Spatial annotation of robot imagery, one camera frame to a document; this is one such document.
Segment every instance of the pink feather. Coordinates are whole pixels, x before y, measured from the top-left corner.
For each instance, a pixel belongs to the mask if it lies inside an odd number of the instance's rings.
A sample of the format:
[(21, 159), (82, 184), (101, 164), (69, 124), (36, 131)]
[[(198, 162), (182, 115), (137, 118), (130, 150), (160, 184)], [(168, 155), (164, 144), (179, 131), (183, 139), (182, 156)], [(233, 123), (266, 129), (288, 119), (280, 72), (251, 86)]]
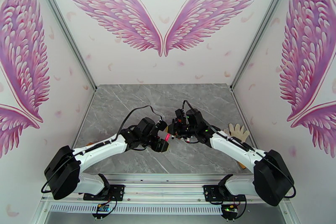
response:
[(290, 0), (280, 74), (281, 98), (291, 104), (288, 121), (313, 103), (335, 57), (336, 13), (332, 0)]
[(173, 48), (186, 51), (228, 24), (253, 0), (187, 0), (164, 39), (165, 56)]
[(87, 15), (124, 43), (162, 55), (162, 37), (140, 0), (73, 0)]
[(39, 128), (38, 124), (25, 112), (0, 104), (0, 158), (7, 154), (13, 146), (18, 147), (19, 136), (23, 129), (32, 126)]
[(48, 98), (47, 52), (37, 0), (5, 0), (0, 10), (0, 61), (16, 101), (36, 120)]
[(319, 145), (332, 158), (336, 156), (336, 101), (308, 109), (291, 127), (298, 125), (309, 129), (315, 147)]

